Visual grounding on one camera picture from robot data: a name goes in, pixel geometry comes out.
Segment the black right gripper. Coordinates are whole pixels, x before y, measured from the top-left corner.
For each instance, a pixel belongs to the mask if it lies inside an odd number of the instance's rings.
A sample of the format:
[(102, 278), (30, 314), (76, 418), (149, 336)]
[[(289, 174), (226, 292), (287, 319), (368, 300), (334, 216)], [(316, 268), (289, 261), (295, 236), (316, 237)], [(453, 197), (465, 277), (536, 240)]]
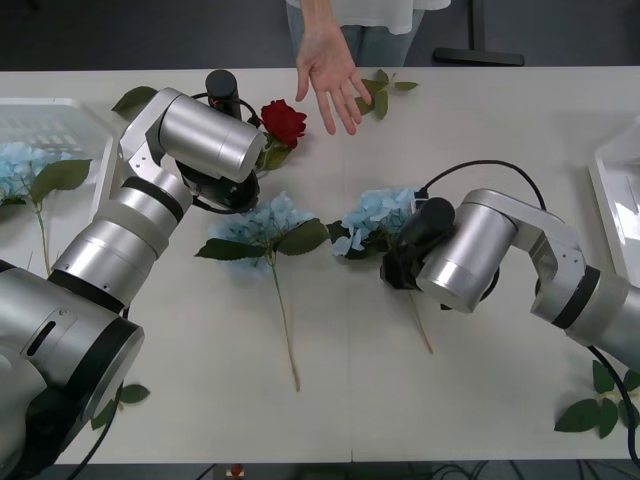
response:
[(422, 268), (423, 257), (417, 249), (395, 246), (382, 257), (381, 279), (395, 290), (419, 290), (416, 278)]

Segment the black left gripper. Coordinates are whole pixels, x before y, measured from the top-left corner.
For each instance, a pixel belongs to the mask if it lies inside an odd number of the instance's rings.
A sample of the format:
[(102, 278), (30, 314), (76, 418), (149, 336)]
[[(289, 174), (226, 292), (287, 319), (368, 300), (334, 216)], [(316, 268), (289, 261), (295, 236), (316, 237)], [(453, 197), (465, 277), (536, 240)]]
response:
[(193, 194), (193, 205), (216, 214), (239, 214), (258, 203), (260, 187), (257, 175), (251, 171), (240, 183), (226, 177), (214, 178), (187, 165), (176, 162), (184, 184)]

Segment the person's right hand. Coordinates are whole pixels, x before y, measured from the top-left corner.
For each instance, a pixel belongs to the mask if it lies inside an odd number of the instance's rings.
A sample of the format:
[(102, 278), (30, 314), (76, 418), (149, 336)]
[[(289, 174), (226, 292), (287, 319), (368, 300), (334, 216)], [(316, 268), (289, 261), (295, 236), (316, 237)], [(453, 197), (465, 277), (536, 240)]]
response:
[(354, 95), (370, 105), (371, 95), (359, 76), (346, 39), (335, 23), (321, 23), (305, 28), (296, 62), (296, 101), (301, 102), (312, 88), (320, 115), (330, 135), (337, 131), (332, 112), (341, 120), (346, 132), (355, 135), (362, 113)]

